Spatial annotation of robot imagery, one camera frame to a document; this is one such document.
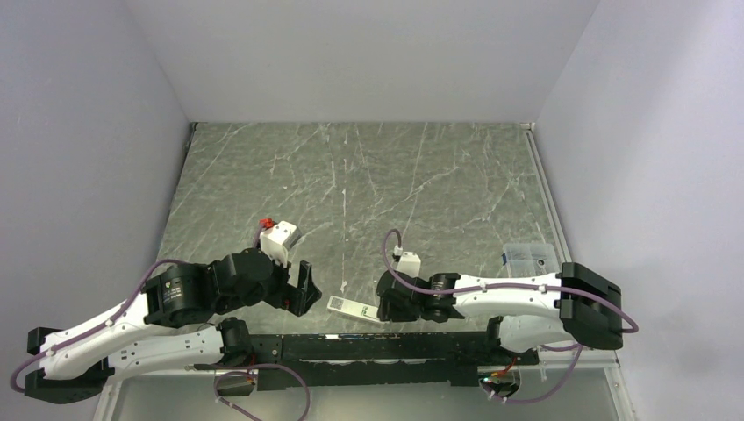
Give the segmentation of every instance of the robotic arm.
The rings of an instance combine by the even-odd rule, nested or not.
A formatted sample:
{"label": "robotic arm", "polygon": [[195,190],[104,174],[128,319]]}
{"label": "robotic arm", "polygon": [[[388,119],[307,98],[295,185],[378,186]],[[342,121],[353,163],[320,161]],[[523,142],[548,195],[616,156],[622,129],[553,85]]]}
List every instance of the robotic arm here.
{"label": "robotic arm", "polygon": [[[26,376],[21,390],[43,401],[72,403],[97,395],[106,384],[150,371],[245,365],[254,350],[244,321],[228,318],[184,335],[177,329],[260,302],[299,317],[320,299],[306,261],[300,262],[297,286],[288,284],[288,251],[300,231],[283,221],[263,224],[258,244],[240,253],[210,264],[172,260],[176,265],[147,279],[127,300],[128,307],[124,301],[64,331],[30,331],[27,350],[36,355],[32,360],[39,361],[40,369]],[[16,386],[15,376],[11,381]]]}
{"label": "robotic arm", "polygon": [[531,278],[444,273],[424,280],[415,253],[396,247],[393,257],[396,267],[377,283],[382,321],[443,323],[487,314],[494,317],[489,339],[511,353],[563,340],[616,350],[623,345],[622,333],[637,329],[622,327],[620,288],[578,263],[563,263],[560,273]]}

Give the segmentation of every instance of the marble tabletop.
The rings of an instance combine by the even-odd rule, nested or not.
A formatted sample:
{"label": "marble tabletop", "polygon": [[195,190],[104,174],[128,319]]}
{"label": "marble tabletop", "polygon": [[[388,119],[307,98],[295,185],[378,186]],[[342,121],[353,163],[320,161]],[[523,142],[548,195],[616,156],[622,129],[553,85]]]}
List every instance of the marble tabletop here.
{"label": "marble tabletop", "polygon": [[292,276],[309,261],[323,298],[301,318],[266,304],[225,316],[251,333],[484,330],[487,317],[374,325],[326,305],[330,296],[377,305],[380,244],[392,227],[421,257],[422,277],[506,276],[505,243],[555,243],[520,125],[198,124],[159,257],[221,259],[266,217],[304,233]]}

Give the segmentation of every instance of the qr code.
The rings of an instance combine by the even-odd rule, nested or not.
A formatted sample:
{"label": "qr code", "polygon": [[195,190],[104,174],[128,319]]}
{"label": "qr code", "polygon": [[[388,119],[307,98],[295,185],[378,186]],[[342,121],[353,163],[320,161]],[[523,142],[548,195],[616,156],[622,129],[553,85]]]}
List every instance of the qr code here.
{"label": "qr code", "polygon": [[331,297],[331,302],[328,304],[328,308],[341,310],[341,307],[344,306],[344,299],[338,298],[337,296]]}

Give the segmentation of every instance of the gray wall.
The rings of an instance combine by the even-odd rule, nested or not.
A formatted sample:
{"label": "gray wall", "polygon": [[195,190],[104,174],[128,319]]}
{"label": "gray wall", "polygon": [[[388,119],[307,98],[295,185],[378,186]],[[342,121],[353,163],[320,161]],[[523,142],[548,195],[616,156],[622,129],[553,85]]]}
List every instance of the gray wall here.
{"label": "gray wall", "polygon": [[153,261],[188,122],[115,0],[0,5],[0,419],[90,419],[11,392],[26,333],[109,309]]}
{"label": "gray wall", "polygon": [[534,121],[598,0],[127,0],[192,121]]}
{"label": "gray wall", "polygon": [[641,419],[744,419],[744,5],[604,0],[537,121],[575,253],[623,287]]}

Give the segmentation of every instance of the white wall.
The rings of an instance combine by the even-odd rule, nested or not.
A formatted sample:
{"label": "white wall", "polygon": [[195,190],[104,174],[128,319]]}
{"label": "white wall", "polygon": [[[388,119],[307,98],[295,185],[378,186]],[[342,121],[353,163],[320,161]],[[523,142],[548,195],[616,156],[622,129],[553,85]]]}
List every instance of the white wall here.
{"label": "white wall", "polygon": [[91,419],[11,392],[37,326],[118,303],[153,261],[188,121],[116,0],[0,5],[0,419]]}
{"label": "white wall", "polygon": [[603,0],[537,121],[574,258],[623,287],[640,418],[744,419],[744,5]]}
{"label": "white wall", "polygon": [[598,0],[127,0],[192,121],[534,121]]}

